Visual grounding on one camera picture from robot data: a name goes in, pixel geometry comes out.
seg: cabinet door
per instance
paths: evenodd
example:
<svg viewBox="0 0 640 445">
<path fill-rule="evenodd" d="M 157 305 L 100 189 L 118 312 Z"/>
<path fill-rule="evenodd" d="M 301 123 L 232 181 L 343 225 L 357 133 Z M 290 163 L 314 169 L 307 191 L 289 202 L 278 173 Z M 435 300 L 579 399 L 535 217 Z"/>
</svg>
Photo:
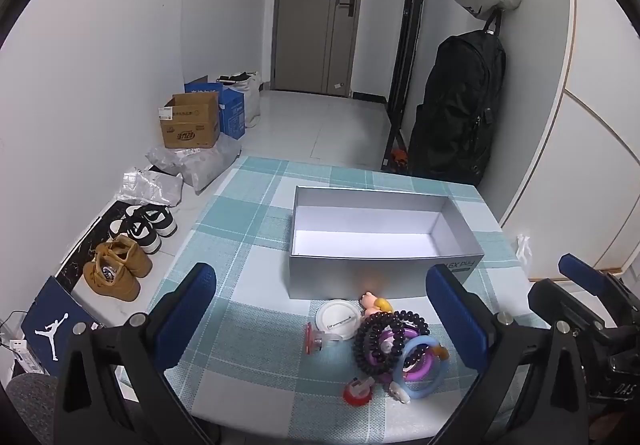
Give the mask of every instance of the cabinet door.
<svg viewBox="0 0 640 445">
<path fill-rule="evenodd" d="M 640 157 L 640 38 L 616 0 L 575 0 L 566 89 Z"/>
<path fill-rule="evenodd" d="M 565 94 L 538 166 L 503 230 L 512 241 L 518 234 L 530 236 L 531 278 L 562 277 L 558 260 L 565 253 L 596 265 L 639 190 L 636 160 Z M 624 263 L 628 254 L 617 258 Z"/>
</svg>

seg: plaid tablecloth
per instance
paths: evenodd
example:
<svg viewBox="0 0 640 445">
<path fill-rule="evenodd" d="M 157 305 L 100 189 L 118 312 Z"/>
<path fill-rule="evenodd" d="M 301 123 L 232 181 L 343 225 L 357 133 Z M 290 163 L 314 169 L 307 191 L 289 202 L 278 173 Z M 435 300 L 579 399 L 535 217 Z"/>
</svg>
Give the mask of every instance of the plaid tablecloth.
<svg viewBox="0 0 640 445">
<path fill-rule="evenodd" d="M 329 443 L 397 442 L 437 433 L 475 378 L 451 344 L 427 297 L 389 299 L 419 313 L 451 352 L 446 381 L 432 396 L 401 405 L 376 386 L 361 408 L 342 401 L 361 373 L 351 342 L 303 353 L 303 326 L 321 301 L 290 300 L 287 269 L 296 186 L 354 187 L 446 194 L 485 257 L 465 287 L 492 310 L 538 325 L 527 304 L 529 282 L 498 223 L 472 186 L 372 171 L 263 158 L 239 158 L 202 212 L 150 308 L 197 262 L 216 271 L 218 290 L 180 364 L 166 377 L 192 414 L 273 437 Z M 519 381 L 503 405 L 509 409 Z"/>
</svg>

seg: shoe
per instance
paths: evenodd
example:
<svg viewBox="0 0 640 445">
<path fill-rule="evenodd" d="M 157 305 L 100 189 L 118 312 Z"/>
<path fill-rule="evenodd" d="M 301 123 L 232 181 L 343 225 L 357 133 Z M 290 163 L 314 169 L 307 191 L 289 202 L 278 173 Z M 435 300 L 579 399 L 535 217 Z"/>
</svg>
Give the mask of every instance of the shoe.
<svg viewBox="0 0 640 445">
<path fill-rule="evenodd" d="M 154 230 L 158 232 L 158 235 L 162 237 L 174 235 L 178 229 L 174 216 L 171 215 L 166 206 L 153 205 L 151 203 L 148 205 L 134 205 L 127 208 L 125 216 L 127 218 L 135 218 L 136 216 L 145 218 L 151 223 Z"/>
<path fill-rule="evenodd" d="M 116 219 L 109 225 L 109 235 L 115 239 L 118 234 L 124 234 L 134 240 L 145 253 L 156 253 L 160 248 L 158 233 L 142 216 L 135 218 Z"/>
<path fill-rule="evenodd" d="M 140 293 L 140 283 L 127 267 L 101 251 L 96 251 L 93 261 L 85 263 L 82 275 L 98 295 L 131 302 Z"/>
<path fill-rule="evenodd" d="M 127 267 L 134 277 L 142 279 L 149 275 L 153 263 L 140 245 L 124 234 L 116 235 L 110 243 L 100 243 L 95 251 L 113 257 L 118 263 Z"/>
</svg>

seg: black bead bracelet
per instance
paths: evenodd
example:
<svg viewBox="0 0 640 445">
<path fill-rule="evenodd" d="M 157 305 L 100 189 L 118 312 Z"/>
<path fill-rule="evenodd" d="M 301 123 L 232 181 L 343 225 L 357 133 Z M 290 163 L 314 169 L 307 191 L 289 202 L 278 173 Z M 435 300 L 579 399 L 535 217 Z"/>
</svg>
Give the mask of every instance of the black bead bracelet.
<svg viewBox="0 0 640 445">
<path fill-rule="evenodd" d="M 390 327 L 394 336 L 393 346 L 387 354 L 380 349 L 380 335 L 386 327 Z M 372 377 L 393 370 L 402 355 L 405 328 L 414 330 L 418 335 L 429 335 L 430 333 L 429 325 L 424 319 L 411 311 L 378 312 L 367 317 L 358 328 L 353 342 L 356 365 L 365 374 Z M 417 346 L 404 361 L 404 367 L 410 367 L 418 362 L 426 349 L 426 345 Z M 376 365 L 371 365 L 367 360 L 368 352 L 371 352 L 377 362 Z"/>
</svg>

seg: jumpman logo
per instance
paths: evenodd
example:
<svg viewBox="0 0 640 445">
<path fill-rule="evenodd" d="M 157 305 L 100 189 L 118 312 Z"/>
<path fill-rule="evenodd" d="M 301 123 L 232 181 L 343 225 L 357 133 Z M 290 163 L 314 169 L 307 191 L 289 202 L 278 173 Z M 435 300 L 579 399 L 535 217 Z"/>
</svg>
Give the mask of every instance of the jumpman logo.
<svg viewBox="0 0 640 445">
<path fill-rule="evenodd" d="M 49 343 L 51 344 L 51 354 L 53 355 L 53 361 L 57 362 L 58 357 L 56 356 L 56 343 L 53 340 L 53 337 L 56 335 L 56 331 L 58 331 L 58 327 L 60 324 L 65 321 L 65 319 L 69 316 L 69 313 L 65 313 L 65 316 L 62 317 L 62 320 L 57 320 L 53 324 L 49 324 L 48 326 L 44 326 L 44 329 L 49 331 L 34 331 L 36 335 L 42 335 L 43 337 L 47 337 L 49 339 Z"/>
</svg>

